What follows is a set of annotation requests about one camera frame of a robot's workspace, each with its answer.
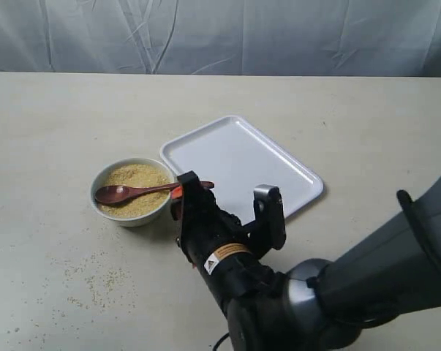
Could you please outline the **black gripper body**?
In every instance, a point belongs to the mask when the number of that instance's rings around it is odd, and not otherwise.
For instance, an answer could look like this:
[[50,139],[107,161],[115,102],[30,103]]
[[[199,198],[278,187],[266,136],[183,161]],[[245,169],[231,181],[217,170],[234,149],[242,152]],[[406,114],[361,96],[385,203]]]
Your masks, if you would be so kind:
[[247,224],[234,214],[216,205],[216,221],[179,222],[180,230],[176,243],[194,266],[201,267],[211,254],[218,260],[235,253],[250,253],[262,258],[272,248],[262,243],[255,219]]

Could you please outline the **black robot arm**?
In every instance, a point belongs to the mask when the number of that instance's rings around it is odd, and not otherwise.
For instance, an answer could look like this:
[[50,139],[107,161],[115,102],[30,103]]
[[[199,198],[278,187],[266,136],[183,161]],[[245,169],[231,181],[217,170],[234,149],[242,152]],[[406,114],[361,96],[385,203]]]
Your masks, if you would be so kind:
[[228,324],[235,350],[336,350],[365,329],[441,307],[441,177],[338,260],[309,259],[286,273],[262,257],[286,240],[282,196],[255,188],[255,219],[242,224],[188,172],[171,205],[176,239]]

